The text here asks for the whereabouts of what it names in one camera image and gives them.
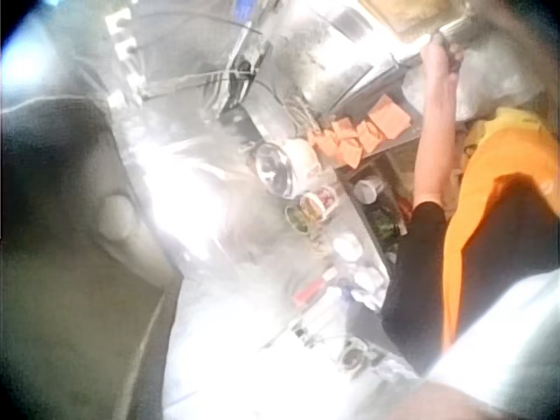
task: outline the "cable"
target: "cable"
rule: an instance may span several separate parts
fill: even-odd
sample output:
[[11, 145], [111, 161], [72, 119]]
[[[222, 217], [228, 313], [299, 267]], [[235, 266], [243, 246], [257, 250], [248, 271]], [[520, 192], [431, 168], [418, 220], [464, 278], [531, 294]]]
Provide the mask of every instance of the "cable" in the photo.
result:
[[257, 29], [254, 29], [250, 26], [247, 26], [245, 24], [238, 24], [237, 22], [234, 22], [233, 20], [228, 20], [228, 19], [225, 19], [224, 17], [217, 17], [217, 16], [213, 16], [213, 15], [208, 15], [208, 14], [202, 13], [200, 11], [192, 11], [192, 10], [156, 11], [156, 12], [151, 13], [150, 15], [136, 15], [134, 18], [146, 19], [146, 18], [151, 18], [151, 17], [154, 17], [154, 16], [162, 16], [162, 17], [174, 16], [174, 17], [176, 17], [177, 15], [198, 16], [199, 18], [206, 18], [206, 19], [209, 19], [209, 20], [213, 20], [215, 22], [220, 22], [220, 23], [223, 23], [223, 24], [238, 26], [242, 29], [246, 29], [250, 32], [256, 33], [257, 35], [263, 35], [262, 32], [258, 31]]

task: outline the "orange apron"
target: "orange apron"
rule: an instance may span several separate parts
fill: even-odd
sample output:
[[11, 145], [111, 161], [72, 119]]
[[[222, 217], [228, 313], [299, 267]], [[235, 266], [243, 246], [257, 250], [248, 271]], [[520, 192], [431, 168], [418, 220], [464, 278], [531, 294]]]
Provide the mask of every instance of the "orange apron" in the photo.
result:
[[445, 235], [442, 276], [444, 351], [455, 340], [459, 324], [463, 250], [501, 197], [508, 182], [506, 176], [530, 176], [550, 208], [560, 214], [558, 142], [538, 118], [525, 111], [499, 108], [496, 118], [484, 122], [482, 128], [483, 137], [465, 170], [458, 210]]

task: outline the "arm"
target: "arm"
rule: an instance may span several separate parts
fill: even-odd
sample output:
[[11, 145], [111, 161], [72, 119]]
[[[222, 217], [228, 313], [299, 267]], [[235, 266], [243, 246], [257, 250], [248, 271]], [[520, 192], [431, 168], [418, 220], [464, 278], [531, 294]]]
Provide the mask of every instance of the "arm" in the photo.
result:
[[[456, 60], [462, 52], [451, 46]], [[422, 51], [425, 104], [424, 123], [414, 173], [414, 207], [426, 201], [441, 206], [442, 195], [452, 171], [455, 144], [455, 109], [459, 77], [450, 72], [447, 52], [440, 35]]]

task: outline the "person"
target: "person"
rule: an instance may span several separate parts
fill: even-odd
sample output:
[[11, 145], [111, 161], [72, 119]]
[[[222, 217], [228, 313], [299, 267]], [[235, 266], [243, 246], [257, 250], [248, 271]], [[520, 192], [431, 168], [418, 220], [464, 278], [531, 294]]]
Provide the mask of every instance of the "person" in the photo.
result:
[[483, 124], [457, 211], [445, 219], [459, 80], [450, 61], [462, 56], [439, 34], [422, 52], [414, 211], [381, 310], [387, 335], [420, 375], [510, 287], [559, 266], [558, 142], [528, 112], [499, 108]]

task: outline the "small container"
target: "small container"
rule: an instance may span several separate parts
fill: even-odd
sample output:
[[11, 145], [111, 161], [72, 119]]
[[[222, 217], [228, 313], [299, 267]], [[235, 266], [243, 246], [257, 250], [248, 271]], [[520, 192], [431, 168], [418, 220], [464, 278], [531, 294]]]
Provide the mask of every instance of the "small container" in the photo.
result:
[[302, 235], [308, 235], [310, 233], [309, 221], [299, 205], [290, 204], [283, 210], [283, 213], [294, 230]]
[[325, 221], [339, 204], [339, 197], [330, 186], [307, 192], [299, 201], [302, 211], [311, 221]]
[[385, 182], [375, 175], [358, 181], [353, 188], [353, 195], [361, 204], [374, 204], [377, 196], [385, 189]]

